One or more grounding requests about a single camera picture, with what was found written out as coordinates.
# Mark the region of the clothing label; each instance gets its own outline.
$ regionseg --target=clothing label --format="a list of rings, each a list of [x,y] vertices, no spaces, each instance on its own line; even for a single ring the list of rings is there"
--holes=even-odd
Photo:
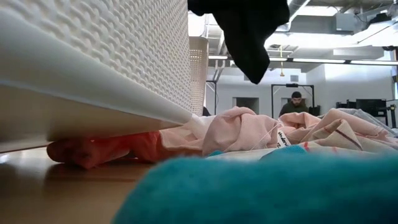
[[[287,140],[287,137],[285,133],[281,130],[278,129],[278,148],[286,147],[286,146],[291,146],[291,143],[289,140]]]

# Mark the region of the gray fabric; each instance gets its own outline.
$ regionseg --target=gray fabric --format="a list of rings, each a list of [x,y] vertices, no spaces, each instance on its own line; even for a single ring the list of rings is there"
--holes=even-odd
[[[375,124],[377,126],[380,126],[382,128],[384,128],[385,130],[387,130],[388,132],[390,132],[391,136],[396,136],[397,134],[388,126],[386,126],[385,124],[383,124],[381,121],[379,121],[378,119],[376,119],[375,117],[373,117],[372,115],[368,114],[367,112],[361,110],[361,109],[348,109],[348,108],[338,108],[338,110],[351,114],[357,118],[361,118],[369,123]]]

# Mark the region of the ceiling pipe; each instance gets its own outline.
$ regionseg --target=ceiling pipe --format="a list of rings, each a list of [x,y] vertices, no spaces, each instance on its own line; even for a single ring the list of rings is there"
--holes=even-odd
[[[290,19],[289,22],[279,26],[276,31],[277,32],[289,32],[292,26],[292,21],[299,14],[299,10],[305,7],[311,0],[290,0],[289,1],[289,11],[290,11]]]

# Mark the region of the wooden floor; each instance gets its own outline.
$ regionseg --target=wooden floor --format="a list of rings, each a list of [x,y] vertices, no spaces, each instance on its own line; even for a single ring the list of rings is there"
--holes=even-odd
[[[118,162],[83,170],[51,161],[45,149],[0,154],[0,222],[109,223],[150,167]]]

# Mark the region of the white laundry basket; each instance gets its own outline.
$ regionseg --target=white laundry basket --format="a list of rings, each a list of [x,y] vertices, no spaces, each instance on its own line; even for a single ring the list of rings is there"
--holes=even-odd
[[[0,1],[0,152],[186,123],[189,46],[186,0]]]
[[[208,40],[204,37],[190,37],[189,47],[191,62],[191,111],[201,116],[207,78]]]

